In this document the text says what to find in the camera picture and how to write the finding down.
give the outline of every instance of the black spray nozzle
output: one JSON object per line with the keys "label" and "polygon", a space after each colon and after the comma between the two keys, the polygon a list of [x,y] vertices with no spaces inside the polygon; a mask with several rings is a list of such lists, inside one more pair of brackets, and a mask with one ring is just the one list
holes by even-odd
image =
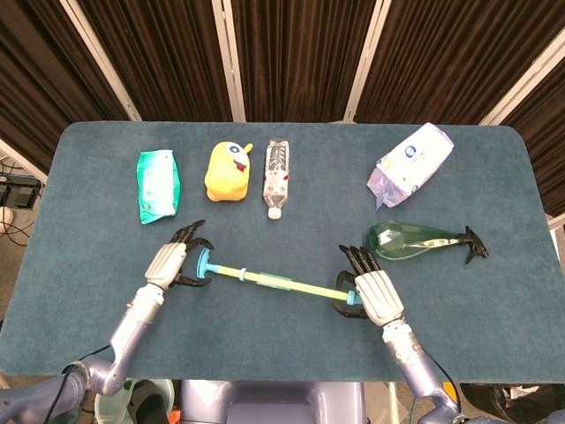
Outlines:
{"label": "black spray nozzle", "polygon": [[461,242],[469,245],[469,255],[465,264],[471,262],[477,256],[488,258],[488,250],[486,250],[485,244],[468,225],[465,226],[465,233],[460,235],[462,237]]}

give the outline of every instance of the black curtain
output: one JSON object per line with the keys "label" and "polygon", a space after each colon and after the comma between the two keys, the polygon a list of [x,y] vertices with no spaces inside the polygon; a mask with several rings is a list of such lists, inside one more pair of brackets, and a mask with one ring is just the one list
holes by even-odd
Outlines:
{"label": "black curtain", "polygon": [[478,124],[563,27],[562,0],[394,1],[355,120]]}
{"label": "black curtain", "polygon": [[232,0],[246,119],[343,119],[374,3]]}
{"label": "black curtain", "polygon": [[230,121],[207,1],[80,0],[144,120]]}
{"label": "black curtain", "polygon": [[0,138],[49,171],[76,121],[127,119],[59,2],[0,1]]}
{"label": "black curtain", "polygon": [[546,212],[565,213],[565,61],[504,120],[526,140]]}

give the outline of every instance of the bottle cap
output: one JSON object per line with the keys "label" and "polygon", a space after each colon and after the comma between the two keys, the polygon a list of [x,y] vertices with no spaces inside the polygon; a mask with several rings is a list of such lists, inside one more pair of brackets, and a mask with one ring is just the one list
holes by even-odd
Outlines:
{"label": "bottle cap", "polygon": [[280,208],[269,208],[268,209],[268,217],[271,219],[279,219],[283,212]]}

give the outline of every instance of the toy syringe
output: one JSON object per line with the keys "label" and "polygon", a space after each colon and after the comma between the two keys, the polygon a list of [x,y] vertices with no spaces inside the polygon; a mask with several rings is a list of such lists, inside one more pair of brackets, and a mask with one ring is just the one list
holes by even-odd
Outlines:
{"label": "toy syringe", "polygon": [[273,287],[281,290],[294,290],[296,292],[315,294],[316,296],[323,296],[325,298],[337,299],[346,302],[348,305],[361,305],[361,298],[353,291],[349,290],[339,291],[327,289],[326,287],[319,287],[306,283],[299,283],[284,276],[274,276],[272,274],[250,272],[246,268],[230,268],[223,265],[216,265],[208,262],[210,258],[210,250],[204,249],[200,253],[198,259],[198,266],[196,274],[198,278],[204,278],[208,271],[220,274],[222,276],[232,276],[239,279],[239,281],[252,281],[259,285]]}

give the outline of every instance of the table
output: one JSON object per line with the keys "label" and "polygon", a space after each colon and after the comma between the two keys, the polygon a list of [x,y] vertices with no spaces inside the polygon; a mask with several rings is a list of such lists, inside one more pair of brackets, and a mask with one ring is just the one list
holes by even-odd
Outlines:
{"label": "table", "polygon": [[[461,382],[563,382],[565,290],[524,142],[507,127],[441,128],[453,153],[395,208],[374,209],[365,182],[415,125],[78,123],[49,174],[0,336],[6,374],[53,375],[108,343],[126,302],[174,231],[198,219],[211,260],[333,286],[370,225],[395,219],[463,231],[491,256],[465,266],[467,248],[384,261],[421,343]],[[261,197],[267,142],[290,141],[290,197],[278,222]],[[203,178],[215,143],[254,144],[247,198],[213,203]],[[175,217],[141,225],[139,152],[173,149],[182,192]],[[185,274],[194,274],[196,254]],[[402,377],[370,322],[329,300],[214,276],[174,287],[132,362],[131,376],[297,381]]]}

